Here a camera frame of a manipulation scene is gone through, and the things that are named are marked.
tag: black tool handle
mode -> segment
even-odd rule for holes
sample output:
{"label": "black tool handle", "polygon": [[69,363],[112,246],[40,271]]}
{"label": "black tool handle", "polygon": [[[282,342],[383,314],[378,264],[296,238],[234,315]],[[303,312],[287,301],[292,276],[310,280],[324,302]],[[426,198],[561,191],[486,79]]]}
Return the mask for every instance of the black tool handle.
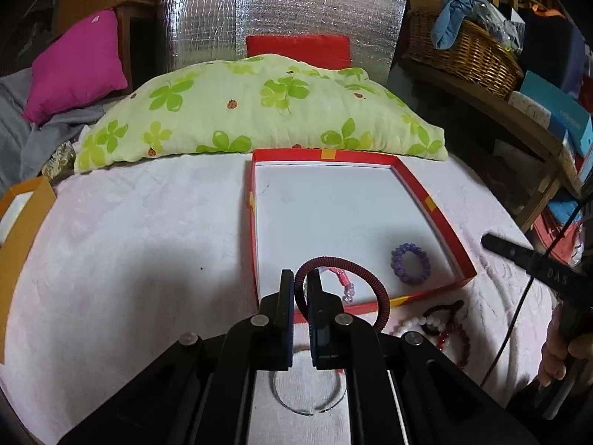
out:
{"label": "black tool handle", "polygon": [[[562,304],[559,332],[567,343],[582,334],[593,332],[593,310],[590,307],[575,307],[570,301],[565,301]],[[585,369],[587,361],[586,359],[574,359],[570,355],[565,359],[566,375],[564,379],[552,380],[552,383],[545,388],[540,386],[534,402],[536,413],[546,420],[551,420],[556,416]]]}

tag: purple beaded bracelet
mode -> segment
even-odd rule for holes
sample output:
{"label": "purple beaded bracelet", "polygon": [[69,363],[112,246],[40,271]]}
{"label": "purple beaded bracelet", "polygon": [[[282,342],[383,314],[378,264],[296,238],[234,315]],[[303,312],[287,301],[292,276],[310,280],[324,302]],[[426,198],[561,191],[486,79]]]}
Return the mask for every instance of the purple beaded bracelet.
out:
{"label": "purple beaded bracelet", "polygon": [[[409,274],[405,273],[404,265],[401,261],[401,258],[408,251],[413,254],[416,254],[420,258],[423,270],[422,274],[420,274],[419,276],[410,276]],[[428,256],[420,248],[420,246],[417,246],[416,244],[405,243],[399,246],[399,248],[397,248],[395,251],[392,251],[391,267],[393,268],[393,272],[395,273],[395,275],[406,284],[422,284],[426,281],[426,279],[428,279],[428,276],[431,275],[431,264],[428,260]]]}

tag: white bedsheet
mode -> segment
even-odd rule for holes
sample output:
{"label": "white bedsheet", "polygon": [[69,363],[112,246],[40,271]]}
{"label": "white bedsheet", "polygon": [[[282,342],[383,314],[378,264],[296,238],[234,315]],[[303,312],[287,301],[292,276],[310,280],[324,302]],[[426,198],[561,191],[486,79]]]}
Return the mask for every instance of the white bedsheet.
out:
{"label": "white bedsheet", "polygon": [[[492,230],[527,241],[460,161],[403,160],[458,233],[478,276],[461,290],[392,309],[385,331],[461,297],[469,308],[466,372],[479,382],[527,282],[523,271],[483,251],[480,238]],[[76,175],[57,187],[14,294],[0,366],[2,389],[43,443],[55,444],[181,333],[214,336],[256,311],[249,165],[246,155],[184,155]],[[499,403],[536,374],[551,308],[551,294],[536,283],[486,387]],[[306,343],[303,325],[295,341]],[[329,413],[298,416],[274,401],[261,378],[250,443],[300,444],[295,425],[305,427],[306,443],[348,442],[345,400]]]}

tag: red beaded bracelet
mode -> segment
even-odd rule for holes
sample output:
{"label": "red beaded bracelet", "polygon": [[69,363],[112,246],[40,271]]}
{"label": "red beaded bracelet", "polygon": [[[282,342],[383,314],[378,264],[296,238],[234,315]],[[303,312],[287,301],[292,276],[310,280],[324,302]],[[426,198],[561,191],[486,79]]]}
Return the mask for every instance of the red beaded bracelet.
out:
{"label": "red beaded bracelet", "polygon": [[452,321],[447,323],[445,330],[439,335],[437,339],[437,348],[440,351],[443,351],[444,343],[451,333],[458,333],[459,337],[461,338],[461,342],[463,343],[463,352],[461,353],[461,359],[457,362],[457,367],[460,370],[463,370],[467,366],[467,362],[470,359],[470,338],[467,335],[466,331],[463,329],[461,323],[457,323]]}

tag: wicker basket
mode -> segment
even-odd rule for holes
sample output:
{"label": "wicker basket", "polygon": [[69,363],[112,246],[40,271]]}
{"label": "wicker basket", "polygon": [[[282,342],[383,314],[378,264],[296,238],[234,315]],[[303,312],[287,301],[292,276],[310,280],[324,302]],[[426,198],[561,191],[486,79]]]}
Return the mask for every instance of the wicker basket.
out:
{"label": "wicker basket", "polygon": [[517,59],[482,27],[465,19],[449,50],[432,46],[431,30],[439,13],[411,10],[410,46],[404,55],[468,82],[476,83],[507,100],[523,72]]}

